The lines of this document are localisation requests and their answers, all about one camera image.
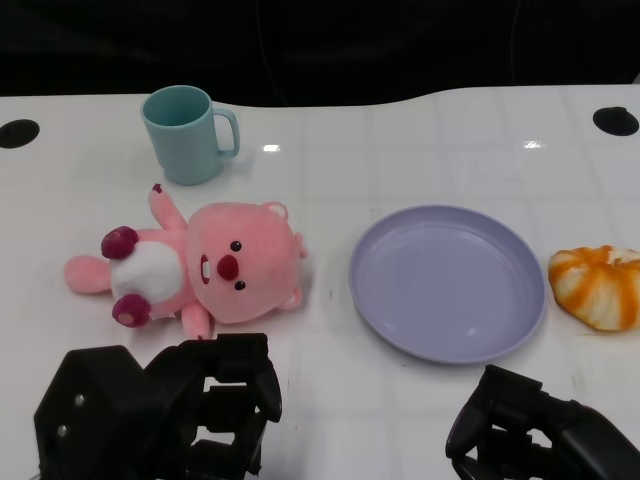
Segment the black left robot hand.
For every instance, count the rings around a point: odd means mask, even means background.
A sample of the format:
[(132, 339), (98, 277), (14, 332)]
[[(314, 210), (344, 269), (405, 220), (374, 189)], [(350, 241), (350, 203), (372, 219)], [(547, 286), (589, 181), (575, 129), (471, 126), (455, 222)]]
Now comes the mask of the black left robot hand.
[(242, 479), (282, 415), (263, 333), (185, 341), (141, 366), (123, 346), (66, 354), (34, 414), (41, 479)]

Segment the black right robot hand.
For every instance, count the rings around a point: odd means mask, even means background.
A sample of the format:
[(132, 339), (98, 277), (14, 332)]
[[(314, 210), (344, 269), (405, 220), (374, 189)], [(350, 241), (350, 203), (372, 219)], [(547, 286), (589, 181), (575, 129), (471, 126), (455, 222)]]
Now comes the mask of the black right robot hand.
[(639, 450), (605, 416), (495, 365), (458, 414), (445, 454), (461, 479), (639, 477)]

